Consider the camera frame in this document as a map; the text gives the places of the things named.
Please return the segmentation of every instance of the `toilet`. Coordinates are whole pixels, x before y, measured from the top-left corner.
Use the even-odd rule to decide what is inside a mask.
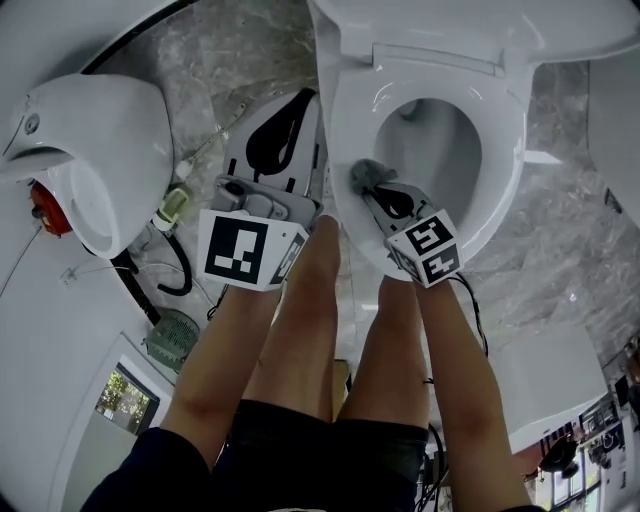
[[[118,256],[160,206],[173,172],[160,89],[118,75],[68,75],[16,106],[0,186],[35,179],[87,249]]]
[[[640,43],[634,0],[309,0],[336,206],[352,243],[408,280],[350,186],[361,159],[445,209],[463,261],[491,238],[524,162],[533,73]]]

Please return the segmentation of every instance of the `black shorts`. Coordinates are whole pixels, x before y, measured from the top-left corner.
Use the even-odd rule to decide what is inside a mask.
[[[333,424],[240,403],[212,474],[220,510],[412,511],[428,432],[364,420]]]

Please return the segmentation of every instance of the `black cable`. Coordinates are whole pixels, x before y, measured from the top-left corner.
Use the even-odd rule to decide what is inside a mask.
[[[184,284],[182,285],[181,288],[171,288],[166,284],[159,284],[158,290],[164,293],[168,293],[169,295],[174,295],[176,297],[184,297],[185,295],[190,293],[191,289],[193,288],[191,265],[189,264],[189,258],[187,257],[186,253],[184,252],[184,249],[180,245],[180,242],[178,242],[178,239],[175,237],[175,235],[167,235],[167,233],[164,233],[162,231],[161,233],[162,233],[162,236],[165,237],[167,242],[169,242],[169,245],[173,249],[173,252],[175,252],[176,256],[178,257],[178,261],[180,262],[180,265],[182,265],[182,271],[184,272]]]
[[[438,431],[435,429],[435,427],[431,424],[429,424],[429,430],[433,434],[433,437],[436,440],[436,446],[438,447],[438,480],[436,481],[435,484],[433,484],[433,486],[431,487],[431,490],[427,492],[428,484],[425,482],[423,477],[422,495],[420,496],[420,499],[416,503],[416,506],[415,506],[416,511],[424,510],[425,507],[427,506],[427,503],[429,503],[429,500],[434,495],[434,493],[437,493],[436,494],[436,506],[437,506],[437,503],[438,503],[437,500],[440,497],[439,496],[440,486],[442,485],[442,482],[447,476],[447,473],[449,473],[449,468],[446,466],[445,460],[444,460],[444,447],[442,444],[442,440],[440,439],[440,435],[438,434]]]
[[[461,283],[469,292],[469,295],[471,296],[471,303],[473,304],[473,312],[476,316],[476,328],[478,329],[478,334],[480,335],[480,339],[482,340],[484,355],[489,357],[489,344],[487,343],[487,337],[484,334],[484,329],[482,328],[482,322],[480,321],[480,306],[478,305],[478,301],[476,300],[475,293],[473,293],[473,288],[471,288],[469,281],[467,281],[462,274],[456,274],[455,276],[449,277],[448,279]]]
[[[222,289],[222,293],[220,294],[220,297],[218,297],[218,302],[216,302],[216,305],[213,306],[209,311],[207,311],[207,320],[211,321],[211,319],[213,318],[213,315],[216,314],[216,311],[218,311],[220,304],[222,304],[222,299],[224,299],[224,296],[227,293],[228,289],[229,289],[229,285],[225,284],[224,288]]]

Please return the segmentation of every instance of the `thigh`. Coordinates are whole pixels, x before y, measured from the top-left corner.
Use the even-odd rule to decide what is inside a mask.
[[[337,224],[321,218],[291,271],[245,399],[332,420],[339,267]]]
[[[340,419],[372,420],[426,429],[427,367],[413,284],[386,277],[353,387]]]

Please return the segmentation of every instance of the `wire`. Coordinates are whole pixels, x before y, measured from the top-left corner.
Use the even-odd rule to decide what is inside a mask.
[[[476,328],[478,329],[478,334],[480,335],[480,339],[482,340],[484,355],[489,357],[489,344],[487,343],[487,337],[484,334],[484,329],[482,328],[482,322],[480,321],[480,306],[478,305],[478,301],[476,300],[475,293],[473,293],[473,288],[471,288],[469,281],[467,281],[462,274],[456,274],[455,276],[449,277],[448,279],[461,283],[469,292],[469,295],[471,296],[471,302],[473,304],[473,312],[476,316]]]
[[[11,281],[11,277],[13,276],[13,273],[18,268],[18,265],[20,264],[20,261],[22,260],[24,255],[27,253],[27,251],[29,250],[29,247],[31,247],[31,244],[36,239],[36,237],[38,236],[38,233],[40,233],[41,230],[42,230],[42,226],[39,226],[38,229],[36,230],[36,232],[31,237],[31,240],[29,240],[29,243],[27,243],[27,246],[24,248],[22,253],[20,253],[20,256],[18,256],[18,259],[16,260],[15,265],[13,265],[13,268],[9,272],[9,275],[7,276],[7,279],[5,279],[4,284],[2,285],[2,290],[0,290],[0,297],[2,297],[2,294],[7,289],[7,286],[9,286],[9,281]]]
[[[438,434],[438,431],[435,429],[433,425],[429,424],[429,430],[433,434],[433,437],[436,440],[436,445],[438,447],[438,480],[436,481],[435,484],[433,484],[433,486],[431,487],[431,490],[427,492],[428,484],[425,482],[424,476],[423,476],[422,494],[420,496],[420,499],[416,503],[416,506],[415,506],[416,511],[424,510],[425,507],[427,506],[427,503],[429,503],[429,500],[434,495],[434,493],[436,495],[436,507],[438,506],[438,499],[440,498],[440,486],[442,485],[442,482],[444,481],[447,474],[449,473],[449,468],[446,465],[444,460],[444,446],[442,444],[442,439],[440,439],[440,435]]]
[[[158,263],[147,263],[146,265],[143,265],[142,267],[140,267],[138,270],[144,270],[145,268],[149,268],[149,267],[168,267],[170,269],[173,269],[177,272],[181,272],[182,274],[184,274],[184,270],[182,270],[181,268],[175,267],[174,265],[170,265],[169,263],[162,263],[162,262],[158,262]],[[114,267],[114,266],[110,266],[110,267],[102,267],[102,268],[96,268],[94,270],[87,270],[86,272],[80,272],[78,274],[75,274],[76,277],[77,276],[83,276],[85,274],[92,274],[93,272],[100,272],[102,270],[109,270],[109,269],[114,269],[114,270],[128,270],[129,272],[133,271],[129,268],[129,267]],[[214,304],[213,301],[209,298],[209,296],[207,295],[207,292],[204,291],[204,288],[202,287],[202,285],[195,280],[195,278],[191,278],[191,280],[193,281],[193,284],[195,284],[198,289],[200,290],[200,292],[202,293],[202,295],[204,296],[205,299],[207,299],[207,302],[209,303],[209,305],[212,308],[217,308],[217,305],[220,304],[220,299],[218,299],[218,304]]]
[[[224,288],[222,289],[222,293],[220,294],[220,297],[218,297],[218,302],[216,302],[215,306],[212,305],[212,308],[209,311],[207,311],[207,320],[211,321],[211,319],[213,318],[213,315],[216,314],[216,311],[218,311],[218,308],[222,303],[222,299],[224,299],[224,296],[227,293],[228,289],[229,289],[229,285],[225,284]]]

